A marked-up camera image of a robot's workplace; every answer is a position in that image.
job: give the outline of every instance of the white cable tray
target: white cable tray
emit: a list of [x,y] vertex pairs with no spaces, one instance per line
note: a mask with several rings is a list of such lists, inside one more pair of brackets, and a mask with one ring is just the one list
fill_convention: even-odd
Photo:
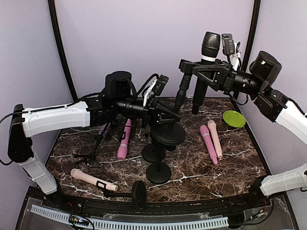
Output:
[[[57,222],[70,224],[68,222],[70,214],[65,212],[52,210],[37,205],[32,205],[31,212]],[[90,221],[94,224],[95,230],[207,230],[229,226],[227,217],[191,222],[159,224],[115,222],[95,218],[90,218]],[[89,224],[87,228],[92,229],[93,227],[91,226],[91,224]]]

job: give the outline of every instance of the black microphone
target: black microphone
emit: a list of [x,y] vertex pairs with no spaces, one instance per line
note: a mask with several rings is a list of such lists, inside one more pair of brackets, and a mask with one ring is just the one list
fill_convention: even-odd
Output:
[[[206,35],[203,38],[201,46],[201,64],[203,65],[214,64],[217,54],[219,53],[220,50],[220,41],[221,41],[221,36],[219,34],[206,32]],[[208,74],[211,74],[210,78],[212,79],[214,73],[208,72]],[[208,85],[201,79],[197,78],[194,96],[193,96],[193,107],[192,107],[193,114],[198,114],[199,107],[203,104],[203,99],[205,98],[207,88]]]

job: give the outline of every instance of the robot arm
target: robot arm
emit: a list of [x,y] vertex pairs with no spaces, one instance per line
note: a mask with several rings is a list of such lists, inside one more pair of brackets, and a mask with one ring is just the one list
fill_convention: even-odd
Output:
[[[248,94],[265,117],[285,127],[307,145],[305,113],[292,99],[271,88],[282,66],[270,54],[260,51],[250,66],[251,74],[236,71],[231,63],[218,59],[209,66],[182,60],[179,68],[182,72],[192,68],[192,73],[215,91],[228,95],[231,91]],[[259,178],[249,192],[270,196],[302,187],[307,187],[307,163],[278,175]]]
[[179,115],[155,98],[167,81],[168,77],[163,75],[155,80],[155,87],[149,92],[152,97],[146,97],[145,106],[143,99],[131,96],[134,87],[131,74],[123,71],[106,76],[105,89],[98,97],[47,108],[24,109],[22,104],[16,105],[10,129],[9,158],[22,166],[46,195],[54,195],[59,191],[59,185],[35,153],[31,137],[70,127],[100,126],[112,122],[118,114],[142,119],[142,127],[178,122]]

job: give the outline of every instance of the white clip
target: white clip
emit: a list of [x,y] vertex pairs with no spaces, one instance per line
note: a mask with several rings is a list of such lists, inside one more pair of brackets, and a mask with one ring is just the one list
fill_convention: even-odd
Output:
[[143,106],[146,106],[147,104],[147,100],[150,96],[150,93],[154,87],[154,85],[157,83],[158,79],[154,79],[153,82],[151,83],[151,85],[149,86],[148,90],[146,90],[145,94],[144,94],[144,101],[143,101]]
[[238,69],[238,66],[239,66],[239,63],[240,63],[239,58],[241,58],[241,52],[239,50],[238,50],[238,52],[232,54],[231,57],[230,57],[232,68],[234,69],[234,71],[236,71]]

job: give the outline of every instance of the black tripod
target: black tripod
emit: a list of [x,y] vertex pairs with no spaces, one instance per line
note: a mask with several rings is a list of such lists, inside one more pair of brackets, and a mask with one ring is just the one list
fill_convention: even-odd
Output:
[[103,172],[106,174],[106,176],[111,179],[112,176],[105,170],[103,165],[96,161],[96,159],[97,159],[96,151],[97,151],[101,141],[103,140],[103,138],[106,137],[106,134],[108,133],[110,128],[111,128],[110,122],[105,123],[103,126],[101,126],[101,129],[100,129],[100,131],[98,132],[98,135],[97,135],[97,140],[96,140],[95,146],[94,146],[94,148],[93,148],[93,150],[90,154],[88,154],[88,155],[74,154],[73,157],[74,158],[82,158],[82,160],[75,162],[76,165],[79,165],[80,163],[84,162],[89,167],[101,168],[103,170]]

